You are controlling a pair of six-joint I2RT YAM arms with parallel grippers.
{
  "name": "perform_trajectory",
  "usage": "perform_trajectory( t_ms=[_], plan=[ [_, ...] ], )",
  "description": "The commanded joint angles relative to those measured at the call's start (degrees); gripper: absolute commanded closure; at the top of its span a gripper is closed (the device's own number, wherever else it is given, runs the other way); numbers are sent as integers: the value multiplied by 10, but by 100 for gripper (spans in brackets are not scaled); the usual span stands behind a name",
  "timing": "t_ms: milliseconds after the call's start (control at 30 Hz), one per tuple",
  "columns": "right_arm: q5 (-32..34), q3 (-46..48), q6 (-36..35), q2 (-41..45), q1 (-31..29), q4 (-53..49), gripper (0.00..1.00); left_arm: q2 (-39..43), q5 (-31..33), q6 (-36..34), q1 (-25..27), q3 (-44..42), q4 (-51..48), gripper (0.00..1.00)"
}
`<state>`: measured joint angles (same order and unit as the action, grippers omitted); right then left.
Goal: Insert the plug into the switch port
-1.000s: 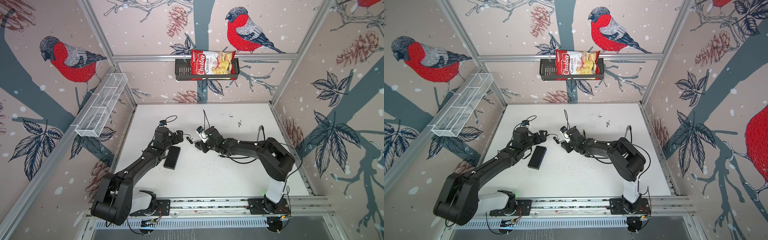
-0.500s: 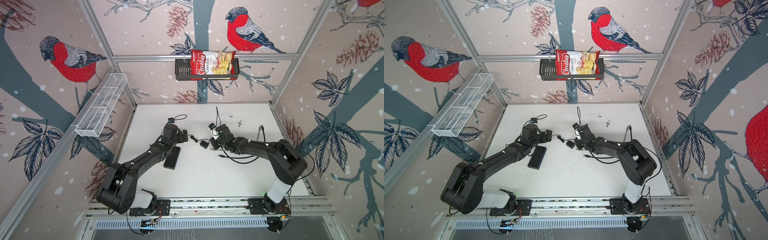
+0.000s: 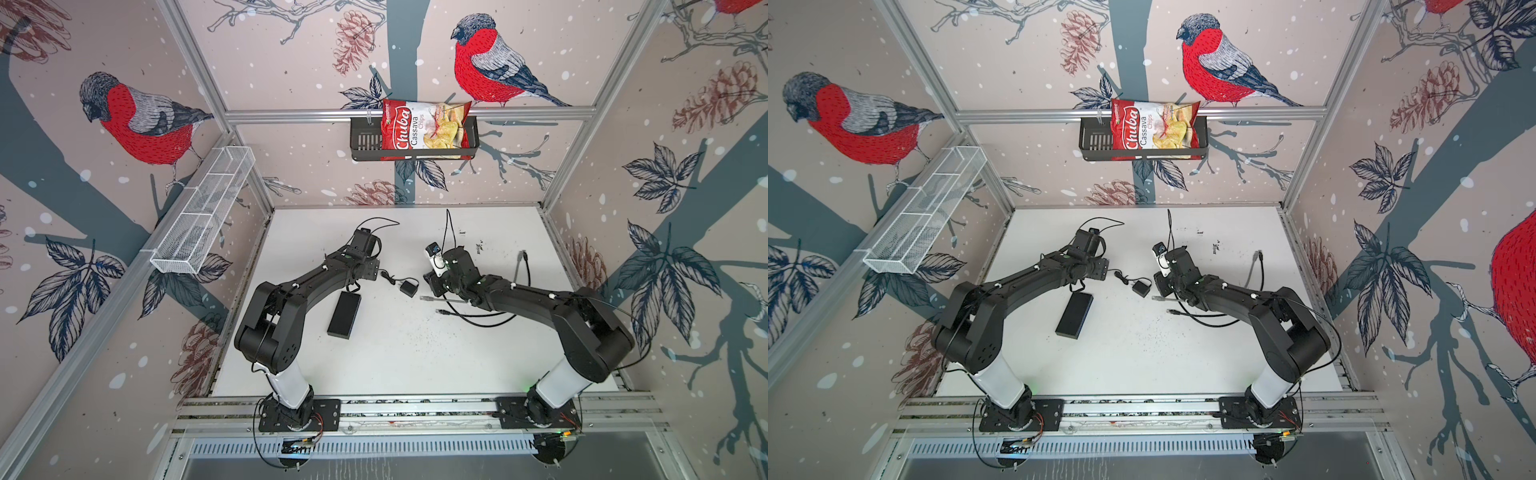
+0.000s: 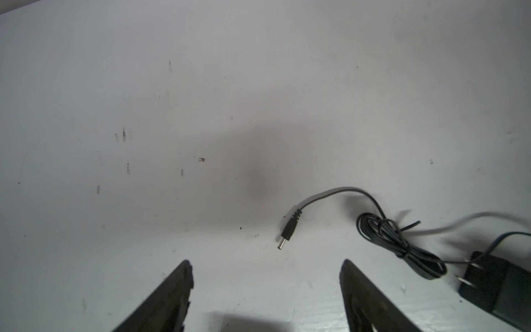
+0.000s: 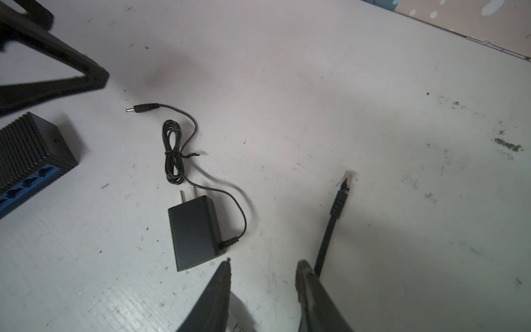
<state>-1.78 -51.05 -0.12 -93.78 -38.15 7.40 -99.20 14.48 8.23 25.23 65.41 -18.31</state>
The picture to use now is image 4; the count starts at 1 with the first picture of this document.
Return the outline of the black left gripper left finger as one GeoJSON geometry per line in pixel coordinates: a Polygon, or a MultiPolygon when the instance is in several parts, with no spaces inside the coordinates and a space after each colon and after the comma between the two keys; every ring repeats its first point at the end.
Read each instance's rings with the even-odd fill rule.
{"type": "Polygon", "coordinates": [[[192,265],[184,260],[114,331],[184,331],[193,287],[192,265]]]}

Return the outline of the black power adapter with cord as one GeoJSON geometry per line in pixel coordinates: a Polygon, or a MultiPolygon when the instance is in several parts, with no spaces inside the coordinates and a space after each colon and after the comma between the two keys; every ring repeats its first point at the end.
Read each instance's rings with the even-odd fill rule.
{"type": "MultiPolygon", "coordinates": [[[[344,192],[361,194],[376,208],[376,212],[364,212],[356,219],[357,231],[363,239],[389,251],[423,279],[436,280],[447,274],[449,260],[442,260],[430,251],[413,245],[405,237],[404,233],[418,226],[418,222],[399,227],[394,220],[386,217],[368,192],[354,187],[333,188],[297,204],[279,236],[278,249],[291,239],[306,207],[344,192]]],[[[467,267],[465,274],[459,278],[459,295],[464,300],[519,331],[529,331],[530,271],[493,254],[512,235],[512,232],[503,233],[485,250],[474,251],[468,260],[454,260],[453,264],[467,267]]]]}

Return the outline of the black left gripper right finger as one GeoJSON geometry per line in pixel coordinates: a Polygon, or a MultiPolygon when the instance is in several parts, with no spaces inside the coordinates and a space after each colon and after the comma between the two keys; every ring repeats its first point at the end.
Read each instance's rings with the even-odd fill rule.
{"type": "Polygon", "coordinates": [[[350,331],[419,331],[350,260],[344,260],[340,286],[350,331]]]}

